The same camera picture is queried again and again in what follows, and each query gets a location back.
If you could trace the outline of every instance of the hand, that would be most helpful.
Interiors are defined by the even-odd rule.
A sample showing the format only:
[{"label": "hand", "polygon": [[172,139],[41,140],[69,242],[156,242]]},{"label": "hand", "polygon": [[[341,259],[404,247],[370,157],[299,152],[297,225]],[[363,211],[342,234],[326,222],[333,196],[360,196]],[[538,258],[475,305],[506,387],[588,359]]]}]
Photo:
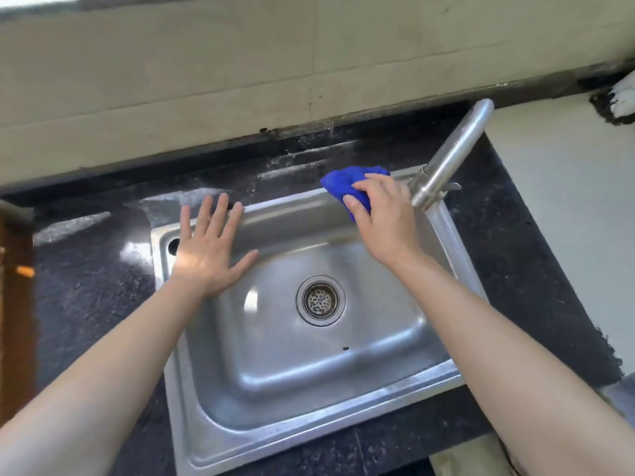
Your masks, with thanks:
[{"label": "hand", "polygon": [[368,194],[370,214],[352,195],[345,195],[344,203],[375,259],[394,270],[402,260],[422,253],[408,187],[379,174],[366,174],[366,180],[355,182],[353,187]]},{"label": "hand", "polygon": [[236,265],[229,266],[232,243],[242,217],[242,204],[234,205],[225,223],[227,194],[220,194],[210,219],[211,203],[211,196],[203,199],[194,234],[190,229],[190,207],[181,207],[181,240],[170,276],[170,280],[183,282],[188,290],[204,297],[218,296],[233,286],[258,258],[258,251],[251,251]]}]

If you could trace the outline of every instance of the faucet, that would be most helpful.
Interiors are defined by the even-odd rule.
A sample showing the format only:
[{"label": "faucet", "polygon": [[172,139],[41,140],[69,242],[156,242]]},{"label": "faucet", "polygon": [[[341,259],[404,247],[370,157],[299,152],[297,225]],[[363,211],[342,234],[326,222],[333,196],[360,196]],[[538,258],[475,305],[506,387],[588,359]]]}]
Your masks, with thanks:
[{"label": "faucet", "polygon": [[427,210],[434,202],[442,200],[449,191],[461,189],[458,183],[448,183],[449,178],[485,132],[492,113],[494,103],[489,98],[476,102],[430,162],[412,177],[408,188],[411,193],[410,202],[414,207]]}]

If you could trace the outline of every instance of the forearm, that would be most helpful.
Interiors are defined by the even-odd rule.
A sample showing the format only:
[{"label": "forearm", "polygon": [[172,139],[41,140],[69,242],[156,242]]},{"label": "forearm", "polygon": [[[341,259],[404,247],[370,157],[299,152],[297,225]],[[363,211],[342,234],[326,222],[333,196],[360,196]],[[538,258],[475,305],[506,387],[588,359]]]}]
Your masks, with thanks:
[{"label": "forearm", "polygon": [[108,472],[202,296],[168,282],[0,430],[0,473]]},{"label": "forearm", "polygon": [[533,475],[627,474],[635,433],[550,352],[421,254],[393,267]]}]

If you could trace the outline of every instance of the sink rim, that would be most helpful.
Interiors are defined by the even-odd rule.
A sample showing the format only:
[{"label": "sink rim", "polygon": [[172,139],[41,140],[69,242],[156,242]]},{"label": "sink rim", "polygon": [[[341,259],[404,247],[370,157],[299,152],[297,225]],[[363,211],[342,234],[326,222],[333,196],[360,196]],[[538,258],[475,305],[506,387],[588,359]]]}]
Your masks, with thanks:
[{"label": "sink rim", "polygon": [[[416,166],[396,171],[393,172],[393,176],[398,179],[406,179],[414,175],[419,168],[420,166]],[[246,206],[244,209],[245,213],[250,213],[289,202],[310,199],[325,192],[325,189],[319,188],[266,200]],[[427,211],[427,216],[446,251],[456,278],[473,292],[487,299],[445,204],[443,202],[434,204]],[[160,288],[167,279],[167,255],[161,250],[161,244],[166,234],[178,229],[178,227],[179,224],[176,223],[151,231],[156,289]],[[259,428],[233,430],[213,421],[200,408],[195,394],[185,335],[179,338],[176,349],[170,355],[165,366],[164,377],[175,463],[177,473],[180,476],[219,474],[262,457],[271,456],[297,444],[394,411],[464,383],[453,360],[448,359],[437,366],[425,369],[379,390],[318,411]],[[190,438],[192,432],[199,435],[199,441],[212,440],[212,446],[215,446],[217,451],[211,456],[199,456],[201,452],[209,454],[210,451],[209,448],[205,451],[205,448],[202,447],[192,447],[193,441]]]}]

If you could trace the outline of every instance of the stainless steel sink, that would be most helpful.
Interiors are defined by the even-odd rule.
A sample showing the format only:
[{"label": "stainless steel sink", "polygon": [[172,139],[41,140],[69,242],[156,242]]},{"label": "stainless steel sink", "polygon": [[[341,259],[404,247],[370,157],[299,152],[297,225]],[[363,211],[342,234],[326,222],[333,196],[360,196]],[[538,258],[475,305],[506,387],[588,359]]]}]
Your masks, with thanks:
[{"label": "stainless steel sink", "polygon": [[[485,297],[444,203],[418,211],[417,227],[422,248]],[[157,287],[178,236],[177,224],[152,231]],[[215,475],[463,384],[326,191],[246,207],[234,255],[252,248],[257,264],[205,302],[165,368],[180,476]]]}]

